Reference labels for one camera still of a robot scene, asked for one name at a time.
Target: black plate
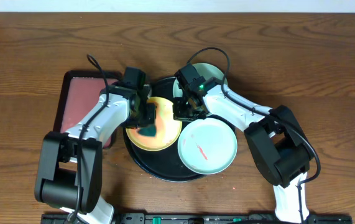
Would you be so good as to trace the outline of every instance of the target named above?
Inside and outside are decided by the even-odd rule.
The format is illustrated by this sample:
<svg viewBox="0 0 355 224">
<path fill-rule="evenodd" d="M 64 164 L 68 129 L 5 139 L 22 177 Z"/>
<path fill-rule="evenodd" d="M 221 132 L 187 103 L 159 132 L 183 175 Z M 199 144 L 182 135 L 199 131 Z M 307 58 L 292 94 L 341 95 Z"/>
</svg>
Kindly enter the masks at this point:
<svg viewBox="0 0 355 224">
<path fill-rule="evenodd" d="M 173 101 L 173 83 L 175 77 L 164 78 L 152 85 L 152 96 L 158 96 Z M 226 122 L 224 119 L 218 116 L 211 116 L 211 118 L 220 119 Z M 189 124 L 189 122 L 183 122 L 182 130 Z M 233 131 L 235 127 L 232 124 L 226 122 Z M 158 177 L 162 180 L 184 182 L 195 180 L 204 177 L 203 174 L 197 174 L 187 168 L 180 157 L 178 156 L 177 142 L 178 139 L 168 148 L 161 151 L 146 151 L 137 147 L 130 141 L 127 136 L 126 130 L 123 131 L 123 139 L 129 154 L 133 158 L 134 162 L 145 170 L 149 174 Z"/>
</svg>

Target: wire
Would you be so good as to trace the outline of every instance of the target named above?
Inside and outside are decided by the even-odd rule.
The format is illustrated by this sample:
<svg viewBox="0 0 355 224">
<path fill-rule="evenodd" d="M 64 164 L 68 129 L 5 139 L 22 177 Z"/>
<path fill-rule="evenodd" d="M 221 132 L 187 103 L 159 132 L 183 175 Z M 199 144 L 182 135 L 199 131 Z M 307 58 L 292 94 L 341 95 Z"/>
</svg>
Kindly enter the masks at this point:
<svg viewBox="0 0 355 224">
<path fill-rule="evenodd" d="M 207 48 L 204 48 L 204 49 L 201 49 L 199 51 L 197 51 L 195 54 L 193 54 L 191 56 L 191 58 L 188 60 L 187 63 L 190 63 L 192 61 L 193 58 L 195 58 L 195 56 L 197 56 L 198 54 L 200 54 L 201 52 L 204 52 L 205 50 L 217 50 L 221 53 L 224 54 L 224 56 L 226 56 L 226 59 L 227 59 L 227 69 L 226 71 L 224 72 L 224 75 L 223 75 L 223 79 L 221 80 L 221 83 L 224 83 L 226 81 L 226 77 L 227 77 L 227 74 L 229 72 L 229 69 L 230 69 L 230 66 L 231 66 L 231 62 L 230 62 L 230 59 L 228 57 L 228 54 L 217 48 L 217 47 L 207 47 Z M 305 180 L 301 180 L 298 182 L 297 184 L 297 189 L 298 189 L 298 199 L 299 199 L 299 213 L 300 213 L 300 219 L 302 221 L 302 223 L 304 223 L 304 219 L 303 219 L 303 211 L 302 211 L 302 194 L 301 194 L 301 190 L 302 190 L 302 187 L 301 185 L 304 184 L 304 183 L 308 183 L 310 181 L 313 181 L 315 180 L 321 173 L 321 162 L 320 162 L 320 158 L 318 157 L 318 154 L 316 153 L 315 149 L 313 148 L 313 146 L 307 141 L 306 137 L 304 137 L 304 134 L 299 131 L 295 126 L 293 126 L 292 124 L 290 124 L 289 122 L 287 121 L 282 121 L 281 119 L 278 119 L 276 117 L 273 117 L 269 114 L 266 114 L 266 113 L 263 113 L 261 111 L 257 111 L 255 108 L 251 108 L 250 106 L 246 106 L 244 104 L 242 104 L 241 102 L 239 102 L 238 100 L 235 100 L 234 98 L 232 98 L 227 92 L 226 90 L 224 89 L 224 84 L 221 85 L 221 91 L 223 92 L 224 96 L 226 98 L 228 98 L 229 100 L 231 100 L 232 102 L 236 103 L 237 105 L 239 106 L 242 106 L 243 108 L 251 111 L 252 113 L 256 113 L 256 114 L 259 114 L 261 116 L 264 116 L 266 118 L 269 118 L 271 119 L 272 121 L 274 121 L 275 123 L 279 123 L 280 125 L 284 126 L 286 129 L 289 129 L 291 130 L 291 132 L 295 133 L 306 145 L 306 148 L 307 150 L 309 150 L 311 152 L 311 154 L 314 156 L 314 159 L 315 159 L 315 162 L 316 162 L 316 172 L 315 174 L 310 177 L 310 178 L 307 178 Z"/>
<path fill-rule="evenodd" d="M 76 218 L 78 217 L 78 212 L 80 210 L 80 205 L 82 202 L 81 157 L 82 157 L 83 137 L 84 137 L 90 123 L 107 106 L 108 100 L 109 100 L 109 94 L 108 94 L 109 90 L 108 90 L 108 82 L 107 82 L 106 72 L 101 68 L 100 64 L 97 62 L 97 60 L 92 55 L 88 54 L 88 55 L 86 55 L 86 57 L 87 57 L 88 61 L 92 65 L 94 65 L 103 76 L 103 80 L 105 83 L 105 90 L 106 90 L 106 100 L 104 101 L 103 105 L 89 118 L 89 120 L 84 125 L 82 125 L 82 130 L 80 131 L 80 134 L 79 134 L 78 148 L 77 148 L 77 152 L 76 152 L 76 159 L 78 161 L 78 167 L 76 168 L 76 174 L 78 177 L 78 191 L 77 191 L 77 196 L 76 196 L 75 210 L 72 213 L 68 214 L 68 216 L 67 216 L 67 222 L 69 222 L 69 223 L 73 223 L 76 220 Z M 121 79 L 120 77 L 117 77 L 117 76 L 112 76 L 112 77 L 116 78 L 118 80 Z"/>
</svg>

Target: food stain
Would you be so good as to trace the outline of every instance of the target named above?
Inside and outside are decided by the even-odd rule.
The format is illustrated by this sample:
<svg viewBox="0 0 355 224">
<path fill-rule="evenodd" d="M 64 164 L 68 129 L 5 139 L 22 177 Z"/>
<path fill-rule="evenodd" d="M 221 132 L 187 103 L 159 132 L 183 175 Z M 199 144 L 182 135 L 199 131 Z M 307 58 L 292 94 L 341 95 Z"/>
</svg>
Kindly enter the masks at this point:
<svg viewBox="0 0 355 224">
<path fill-rule="evenodd" d="M 202 156 L 203 156 L 206 160 L 208 160 L 208 158 L 207 158 L 207 156 L 205 155 L 205 153 L 203 152 L 201 146 L 199 146 L 197 143 L 195 143 L 195 144 L 196 144 L 196 147 L 200 150 Z"/>
</svg>

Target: wood grain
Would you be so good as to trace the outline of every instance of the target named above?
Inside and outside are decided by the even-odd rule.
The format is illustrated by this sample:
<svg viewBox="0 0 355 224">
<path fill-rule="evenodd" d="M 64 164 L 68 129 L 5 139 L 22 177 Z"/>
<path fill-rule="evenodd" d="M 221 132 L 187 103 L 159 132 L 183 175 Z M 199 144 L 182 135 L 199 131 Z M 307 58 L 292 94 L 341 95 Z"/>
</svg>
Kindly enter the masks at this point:
<svg viewBox="0 0 355 224">
<path fill-rule="evenodd" d="M 323 165 L 320 178 L 306 186 L 308 208 L 350 214 L 355 222 L 355 14 L 0 13 L 0 223 L 38 223 L 42 213 L 56 211 L 34 199 L 37 162 L 63 74 L 91 68 L 87 53 L 104 68 L 135 66 L 156 80 L 208 46 L 231 57 L 233 90 L 295 113 Z M 226 65 L 216 52 L 196 61 Z M 142 171 L 119 133 L 104 152 L 102 189 L 119 209 L 248 213 L 275 207 L 243 133 L 227 170 L 181 184 Z"/>
</svg>

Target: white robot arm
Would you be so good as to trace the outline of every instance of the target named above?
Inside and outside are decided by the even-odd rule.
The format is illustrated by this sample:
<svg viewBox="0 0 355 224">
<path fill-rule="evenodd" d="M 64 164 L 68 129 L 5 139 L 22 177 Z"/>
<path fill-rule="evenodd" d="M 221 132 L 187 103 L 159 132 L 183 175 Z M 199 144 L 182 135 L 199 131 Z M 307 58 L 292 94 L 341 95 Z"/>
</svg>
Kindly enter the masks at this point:
<svg viewBox="0 0 355 224">
<path fill-rule="evenodd" d="M 288 130 L 246 108 L 254 108 L 264 114 L 272 113 L 272 116 L 287 120 L 301 130 L 292 112 L 285 106 L 273 110 L 253 103 L 233 92 L 221 80 L 213 78 L 205 81 L 190 64 L 180 69 L 175 76 L 186 96 L 175 102 L 173 110 L 175 119 L 203 119 L 215 114 L 244 131 L 256 167 L 274 186 L 277 218 L 283 222 L 301 223 L 297 186 L 299 181 L 305 180 L 307 176 L 311 154 Z M 226 94 L 246 108 L 227 98 L 222 92 L 221 85 L 224 85 Z M 270 139 L 282 133 L 285 137 L 274 145 Z M 305 203 L 304 184 L 300 193 L 302 215 L 305 220 L 309 216 L 309 211 Z"/>
<path fill-rule="evenodd" d="M 51 131 L 45 136 L 35 185 L 36 200 L 66 212 L 73 212 L 80 201 L 79 219 L 90 224 L 111 223 L 113 206 L 100 196 L 102 148 L 121 124 L 125 128 L 154 124 L 155 105 L 147 104 L 150 90 L 144 80 L 142 71 L 126 68 L 123 80 L 102 90 L 96 106 L 76 126 L 63 134 Z M 86 132 L 80 140 L 84 126 Z M 80 161 L 79 184 L 77 172 L 58 165 L 68 161 Z M 83 192 L 80 200 L 79 185 Z"/>
</svg>

